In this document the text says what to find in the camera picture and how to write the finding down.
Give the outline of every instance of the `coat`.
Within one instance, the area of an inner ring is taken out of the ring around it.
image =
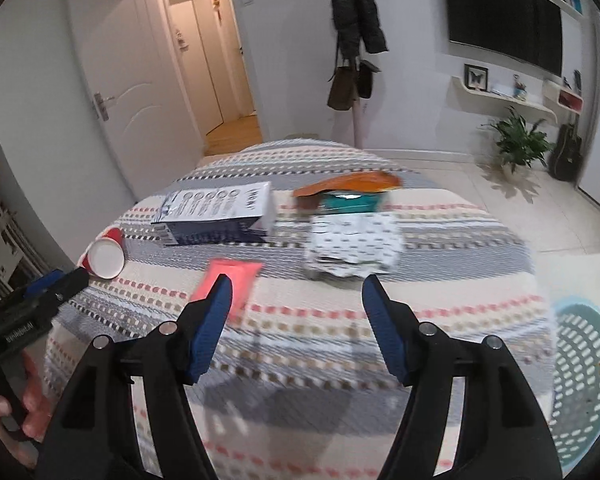
[[[331,0],[333,23],[344,59],[360,55],[360,38],[370,54],[387,51],[375,0]]]

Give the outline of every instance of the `white patterned cloth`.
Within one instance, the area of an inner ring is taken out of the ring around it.
[[[339,278],[386,274],[402,251],[402,234],[391,211],[315,215],[305,267]]]
[[[65,304],[47,348],[45,379],[59,396],[96,335],[147,334],[176,319],[212,258],[264,263],[242,317],[222,332],[210,370],[187,395],[222,480],[371,479],[378,476],[409,391],[389,375],[365,312],[362,280],[311,281],[304,269],[309,217],[292,190],[349,171],[384,170],[403,250],[381,276],[393,300],[451,336],[506,341],[536,396],[552,392],[552,313],[538,293],[525,245],[487,212],[418,173],[334,142],[295,139],[253,146],[216,160],[142,200],[114,225],[125,234],[126,263],[110,281]],[[165,247],[150,224],[166,193],[269,181],[277,207],[265,244]],[[159,472],[142,399],[139,442]],[[455,390],[438,472],[458,437],[462,395]]]

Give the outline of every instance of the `cup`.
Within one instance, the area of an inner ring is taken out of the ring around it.
[[[122,249],[122,231],[112,227],[94,241],[82,259],[82,266],[91,274],[104,280],[115,278],[125,266]]]

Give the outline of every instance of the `white box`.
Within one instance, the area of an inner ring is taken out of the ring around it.
[[[155,231],[166,245],[263,242],[276,221],[270,182],[183,189],[164,199]]]

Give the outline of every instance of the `wooden floor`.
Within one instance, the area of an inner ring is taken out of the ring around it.
[[[206,134],[205,155],[235,153],[262,142],[262,133],[255,115],[220,124]]]

